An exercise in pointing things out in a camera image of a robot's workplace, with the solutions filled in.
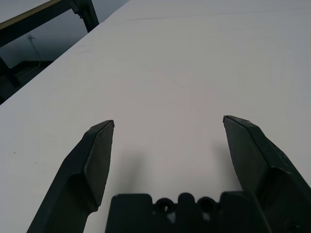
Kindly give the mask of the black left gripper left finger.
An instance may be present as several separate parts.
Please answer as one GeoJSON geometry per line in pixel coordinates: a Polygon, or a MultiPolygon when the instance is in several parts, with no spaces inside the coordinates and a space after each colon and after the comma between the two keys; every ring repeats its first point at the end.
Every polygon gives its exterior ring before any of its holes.
{"type": "Polygon", "coordinates": [[[92,126],[63,160],[28,232],[82,233],[98,211],[107,182],[114,121],[92,126]]]}

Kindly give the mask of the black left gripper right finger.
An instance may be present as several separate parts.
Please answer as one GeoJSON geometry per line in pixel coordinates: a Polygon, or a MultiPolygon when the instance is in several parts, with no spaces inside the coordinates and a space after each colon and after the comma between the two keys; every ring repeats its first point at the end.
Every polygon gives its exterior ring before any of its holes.
{"type": "Polygon", "coordinates": [[[311,188],[286,154],[252,122],[224,116],[232,164],[243,191],[255,194],[274,233],[311,231],[311,188]]]}

